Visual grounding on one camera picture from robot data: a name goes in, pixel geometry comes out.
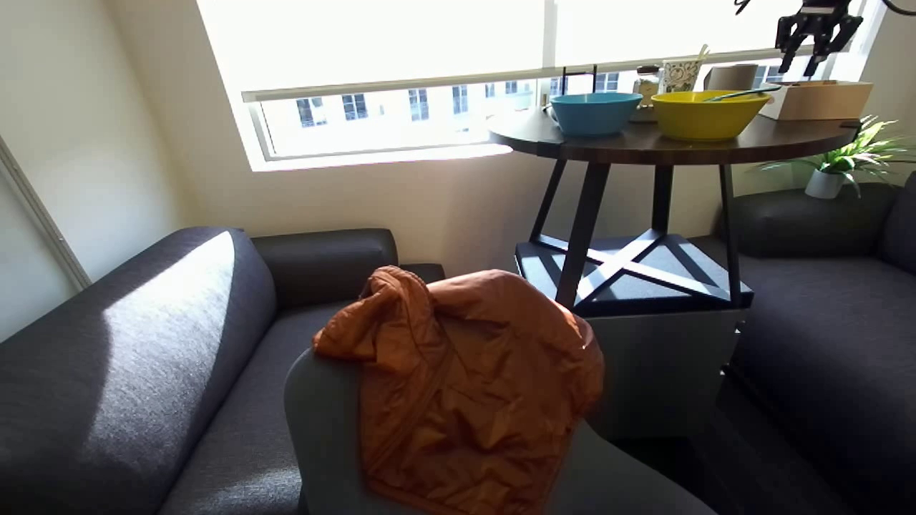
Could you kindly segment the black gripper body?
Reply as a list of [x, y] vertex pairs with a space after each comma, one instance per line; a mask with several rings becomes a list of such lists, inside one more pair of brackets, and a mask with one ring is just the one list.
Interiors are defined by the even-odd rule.
[[816, 45], [843, 47], [859, 25], [863, 16], [852, 10], [852, 0], [803, 0], [797, 14], [779, 20], [776, 45], [789, 47], [811, 37]]

